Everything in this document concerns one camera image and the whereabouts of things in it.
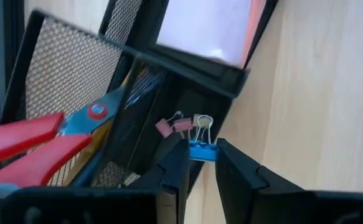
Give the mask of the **pink sticky note pad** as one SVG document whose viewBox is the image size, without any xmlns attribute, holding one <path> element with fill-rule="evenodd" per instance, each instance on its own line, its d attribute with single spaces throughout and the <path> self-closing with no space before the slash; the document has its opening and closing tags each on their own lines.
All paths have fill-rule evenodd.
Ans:
<svg viewBox="0 0 363 224">
<path fill-rule="evenodd" d="M 243 69 L 269 0 L 169 0 L 156 44 Z"/>
</svg>

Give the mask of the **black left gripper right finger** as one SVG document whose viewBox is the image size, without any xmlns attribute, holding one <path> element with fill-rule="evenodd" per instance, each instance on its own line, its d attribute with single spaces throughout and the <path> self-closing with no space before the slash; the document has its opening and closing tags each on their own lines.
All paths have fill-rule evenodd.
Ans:
<svg viewBox="0 0 363 224">
<path fill-rule="evenodd" d="M 222 138 L 215 175 L 227 224 L 363 224 L 363 193 L 302 189 Z"/>
</svg>

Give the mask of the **red-handled scissors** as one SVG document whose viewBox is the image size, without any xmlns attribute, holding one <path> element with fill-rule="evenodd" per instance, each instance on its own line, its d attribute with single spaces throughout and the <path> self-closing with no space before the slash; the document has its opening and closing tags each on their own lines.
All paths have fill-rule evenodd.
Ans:
<svg viewBox="0 0 363 224">
<path fill-rule="evenodd" d="M 94 130 L 114 117 L 124 94 L 121 86 L 70 116 L 58 112 L 0 125 L 0 162 L 25 154 L 0 169 L 0 199 L 21 188 L 47 185 L 91 143 Z"/>
</svg>

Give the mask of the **black mesh desk organizer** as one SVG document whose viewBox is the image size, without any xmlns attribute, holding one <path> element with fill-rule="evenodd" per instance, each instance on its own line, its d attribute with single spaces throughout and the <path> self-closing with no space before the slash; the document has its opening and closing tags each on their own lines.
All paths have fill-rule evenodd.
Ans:
<svg viewBox="0 0 363 224">
<path fill-rule="evenodd" d="M 43 11 L 32 12 L 15 62 L 0 124 L 75 112 L 125 78 L 136 54 L 142 68 L 165 72 L 157 87 L 122 109 L 108 139 L 71 185 L 116 186 L 122 172 L 145 173 L 176 136 L 164 140 L 156 122 L 171 113 L 207 114 L 216 136 L 249 70 L 156 44 L 169 0 L 109 0 L 99 33 L 85 32 Z M 62 186 L 71 158 L 49 180 Z"/>
</svg>

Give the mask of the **pink binder clip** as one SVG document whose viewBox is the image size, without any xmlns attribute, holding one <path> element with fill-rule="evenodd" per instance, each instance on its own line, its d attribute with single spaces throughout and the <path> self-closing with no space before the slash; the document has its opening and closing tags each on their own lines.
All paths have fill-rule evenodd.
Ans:
<svg viewBox="0 0 363 224">
<path fill-rule="evenodd" d="M 155 124 L 155 127 L 163 138 L 167 138 L 174 132 L 174 125 L 176 121 L 183 117 L 184 115 L 181 111 L 176 111 L 170 118 L 161 118 Z"/>
<path fill-rule="evenodd" d="M 192 118 L 181 118 L 175 120 L 172 126 L 175 132 L 183 132 L 192 129 Z"/>
</svg>

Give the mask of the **large blue binder clip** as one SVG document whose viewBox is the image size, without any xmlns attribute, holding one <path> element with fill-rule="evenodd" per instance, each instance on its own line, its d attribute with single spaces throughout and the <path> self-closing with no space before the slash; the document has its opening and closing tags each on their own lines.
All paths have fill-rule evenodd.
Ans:
<svg viewBox="0 0 363 224">
<path fill-rule="evenodd" d="M 211 127 L 213 117 L 206 115 L 210 120 L 205 127 L 195 127 L 195 135 L 189 140 L 189 158 L 195 161 L 215 162 L 217 158 L 217 140 L 212 139 Z"/>
</svg>

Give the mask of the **yellow pencil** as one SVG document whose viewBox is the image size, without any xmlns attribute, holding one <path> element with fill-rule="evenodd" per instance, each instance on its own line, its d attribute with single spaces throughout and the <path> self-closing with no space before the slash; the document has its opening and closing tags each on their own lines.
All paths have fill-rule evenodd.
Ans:
<svg viewBox="0 0 363 224">
<path fill-rule="evenodd" d="M 67 172 L 64 181 L 62 182 L 62 186 L 68 186 L 71 181 L 73 181 L 76 175 L 81 171 L 84 165 L 92 158 L 94 153 L 98 150 L 101 144 L 104 142 L 105 138 L 108 135 L 109 129 L 112 125 L 113 119 L 106 121 L 99 128 L 94 130 L 91 135 L 91 143 L 83 148 L 76 156 L 75 159 L 72 160 L 71 168 Z"/>
</svg>

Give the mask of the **beige binder clip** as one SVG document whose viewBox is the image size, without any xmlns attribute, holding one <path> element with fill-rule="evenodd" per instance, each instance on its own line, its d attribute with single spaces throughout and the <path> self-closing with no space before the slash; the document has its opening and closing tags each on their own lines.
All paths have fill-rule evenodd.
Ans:
<svg viewBox="0 0 363 224">
<path fill-rule="evenodd" d="M 210 120 L 207 118 L 206 115 L 203 114 L 194 114 L 192 118 L 192 126 L 193 127 L 205 127 Z"/>
</svg>

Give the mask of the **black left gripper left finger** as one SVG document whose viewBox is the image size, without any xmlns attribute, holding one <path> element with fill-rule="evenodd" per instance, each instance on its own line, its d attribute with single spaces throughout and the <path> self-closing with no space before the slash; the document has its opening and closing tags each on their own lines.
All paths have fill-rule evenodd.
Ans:
<svg viewBox="0 0 363 224">
<path fill-rule="evenodd" d="M 183 224 L 189 143 L 180 140 L 123 188 L 0 184 L 0 224 Z"/>
</svg>

